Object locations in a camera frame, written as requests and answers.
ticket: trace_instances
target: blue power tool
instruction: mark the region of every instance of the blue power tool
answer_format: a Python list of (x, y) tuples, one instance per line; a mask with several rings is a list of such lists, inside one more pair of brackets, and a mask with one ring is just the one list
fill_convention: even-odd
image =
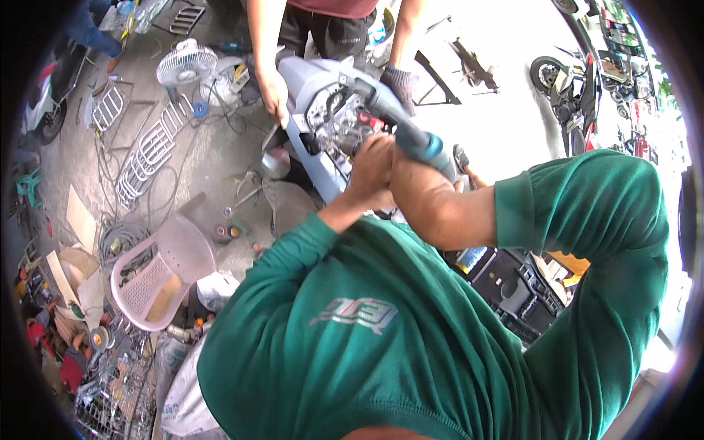
[(353, 88), (364, 98), (367, 108), (373, 108), (382, 119), (396, 125), (396, 146), (408, 157), (432, 166), (451, 183), (457, 181), (457, 166), (443, 149), (442, 139), (418, 128), (398, 105), (388, 102), (372, 85), (356, 79)]

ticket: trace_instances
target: white scooter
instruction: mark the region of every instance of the white scooter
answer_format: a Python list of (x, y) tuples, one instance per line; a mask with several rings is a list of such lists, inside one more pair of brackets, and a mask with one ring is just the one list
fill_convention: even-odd
[(21, 132), (47, 145), (58, 136), (66, 118), (66, 99), (76, 87), (85, 62), (86, 49), (63, 37), (54, 49), (56, 61), (39, 74), (31, 90), (22, 117)]

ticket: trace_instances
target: shoe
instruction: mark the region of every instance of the shoe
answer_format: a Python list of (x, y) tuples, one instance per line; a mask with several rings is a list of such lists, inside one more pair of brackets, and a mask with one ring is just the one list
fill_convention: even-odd
[(108, 67), (105, 69), (108, 73), (112, 73), (115, 70), (115, 66), (120, 62), (120, 57), (112, 58), (108, 61)]
[(462, 170), (462, 172), (465, 171), (466, 167), (470, 166), (470, 159), (467, 157), (467, 154), (465, 153), (465, 147), (457, 144), (453, 148), (453, 156), (455, 156), (455, 163), (457, 166)]

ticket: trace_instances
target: fan grille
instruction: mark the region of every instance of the fan grille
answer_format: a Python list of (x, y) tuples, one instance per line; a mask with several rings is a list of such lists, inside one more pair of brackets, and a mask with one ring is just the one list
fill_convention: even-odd
[(179, 43), (156, 68), (156, 79), (165, 87), (176, 87), (206, 78), (215, 70), (218, 56), (189, 38)]

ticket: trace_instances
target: blue tape roll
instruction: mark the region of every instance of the blue tape roll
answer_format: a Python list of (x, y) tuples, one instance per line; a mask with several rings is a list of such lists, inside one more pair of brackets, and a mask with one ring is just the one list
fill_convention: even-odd
[(208, 113), (208, 103), (205, 101), (196, 101), (195, 104), (193, 104), (193, 115), (198, 118), (202, 119), (203, 116), (205, 116)]

